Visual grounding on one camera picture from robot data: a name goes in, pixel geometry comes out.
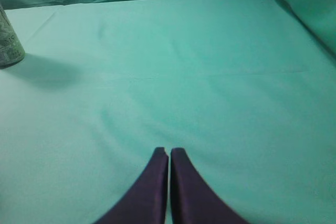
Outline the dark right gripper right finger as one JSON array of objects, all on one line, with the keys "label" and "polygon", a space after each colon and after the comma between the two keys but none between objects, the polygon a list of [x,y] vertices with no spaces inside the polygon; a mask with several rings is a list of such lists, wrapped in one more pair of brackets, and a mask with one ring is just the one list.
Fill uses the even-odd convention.
[{"label": "dark right gripper right finger", "polygon": [[247,223],[209,187],[183,148],[171,150],[170,202],[173,223]]}]

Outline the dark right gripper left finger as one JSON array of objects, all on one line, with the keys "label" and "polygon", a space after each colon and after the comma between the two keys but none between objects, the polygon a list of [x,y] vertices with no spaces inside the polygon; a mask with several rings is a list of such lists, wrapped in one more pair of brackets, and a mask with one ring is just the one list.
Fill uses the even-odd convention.
[{"label": "dark right gripper left finger", "polygon": [[165,223],[168,174],[169,157],[157,147],[134,184],[96,223]]}]

